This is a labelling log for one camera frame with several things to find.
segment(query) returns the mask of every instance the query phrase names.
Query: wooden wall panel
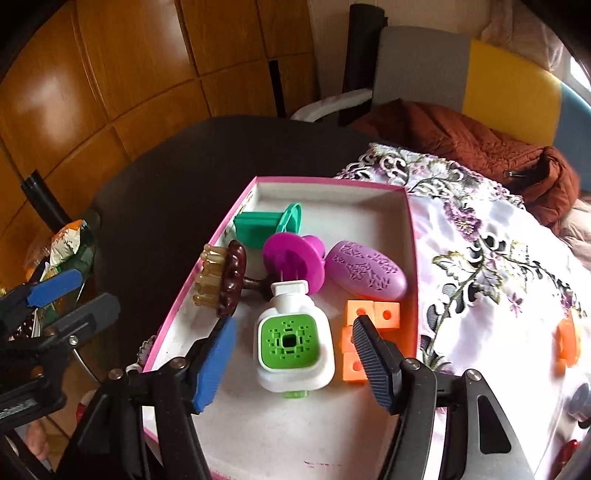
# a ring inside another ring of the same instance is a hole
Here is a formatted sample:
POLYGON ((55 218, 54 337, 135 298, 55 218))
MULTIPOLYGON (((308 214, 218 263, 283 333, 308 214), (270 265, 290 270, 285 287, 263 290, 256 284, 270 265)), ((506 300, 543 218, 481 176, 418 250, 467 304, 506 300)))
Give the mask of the wooden wall panel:
POLYGON ((0 235, 24 202, 20 180, 0 148, 0 235))
POLYGON ((181 0, 181 5, 201 75, 265 57, 256 0, 181 0))
POLYGON ((0 136, 23 176, 47 175, 105 124, 65 4, 25 46, 0 83, 0 136))
POLYGON ((77 5, 110 118, 196 76, 174 0, 77 0, 77 5))
POLYGON ((113 123, 135 160, 189 125, 209 118, 201 82, 191 80, 138 105, 113 123))
POLYGON ((279 73, 287 116, 318 100, 314 55, 304 53, 279 59, 279 73))
POLYGON ((107 127, 60 163, 46 178, 47 186, 68 215, 76 219, 105 182, 128 163, 115 129, 107 127))
POLYGON ((10 289, 25 281, 27 250, 38 236, 51 238, 51 232, 26 202, 0 236, 0 286, 10 289))
POLYGON ((269 67, 256 61, 221 70, 202 78, 212 116, 276 116, 269 67))
POLYGON ((314 51, 307 0, 257 0, 270 58, 314 51))

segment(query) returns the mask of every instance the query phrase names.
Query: dark table top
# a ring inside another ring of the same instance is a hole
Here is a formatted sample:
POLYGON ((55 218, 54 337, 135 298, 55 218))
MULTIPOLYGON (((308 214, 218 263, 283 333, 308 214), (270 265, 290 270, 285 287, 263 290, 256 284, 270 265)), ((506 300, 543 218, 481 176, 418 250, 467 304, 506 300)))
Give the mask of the dark table top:
POLYGON ((266 117, 192 125, 107 182, 96 286, 119 298, 113 366, 135 362, 155 334, 203 245, 255 176, 332 177, 375 139, 349 129, 266 117))

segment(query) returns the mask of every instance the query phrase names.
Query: brown jacket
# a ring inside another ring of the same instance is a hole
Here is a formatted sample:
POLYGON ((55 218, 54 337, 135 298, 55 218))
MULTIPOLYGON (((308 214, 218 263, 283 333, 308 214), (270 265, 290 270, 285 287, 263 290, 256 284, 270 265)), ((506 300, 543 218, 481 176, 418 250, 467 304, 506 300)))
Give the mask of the brown jacket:
POLYGON ((555 233, 579 195, 579 176, 555 147, 518 141, 443 106, 399 99, 351 126, 409 150, 455 160, 498 181, 523 196, 527 210, 555 233))

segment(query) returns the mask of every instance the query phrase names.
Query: orange cube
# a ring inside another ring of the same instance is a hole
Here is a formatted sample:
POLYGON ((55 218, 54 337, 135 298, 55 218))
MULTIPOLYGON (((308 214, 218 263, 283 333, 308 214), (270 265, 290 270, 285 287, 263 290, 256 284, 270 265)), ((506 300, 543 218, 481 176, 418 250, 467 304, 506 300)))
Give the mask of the orange cube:
POLYGON ((375 327, 390 329, 400 327, 400 304, 393 301, 374 302, 375 319, 372 319, 375 327))
POLYGON ((346 382, 366 382, 367 379, 359 355, 356 352, 343 353, 343 380, 346 382))
POLYGON ((343 327, 343 332, 340 336, 340 349, 343 353, 355 353, 355 345, 353 344, 353 326, 343 327))
POLYGON ((571 310, 558 324, 556 333, 558 358, 564 360, 567 367, 575 366, 581 356, 581 337, 575 328, 571 310))
POLYGON ((353 325, 355 319, 361 315, 367 315, 374 322, 374 302, 372 300, 347 300, 345 325, 353 325))

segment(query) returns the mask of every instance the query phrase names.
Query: purple soap bar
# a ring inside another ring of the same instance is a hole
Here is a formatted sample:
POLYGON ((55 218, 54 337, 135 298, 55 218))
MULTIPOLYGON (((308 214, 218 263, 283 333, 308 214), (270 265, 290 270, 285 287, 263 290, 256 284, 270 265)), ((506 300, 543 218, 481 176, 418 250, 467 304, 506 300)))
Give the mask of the purple soap bar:
POLYGON ((326 274, 345 290, 368 300, 398 301, 407 290, 402 270, 373 248, 343 240, 326 255, 326 274))

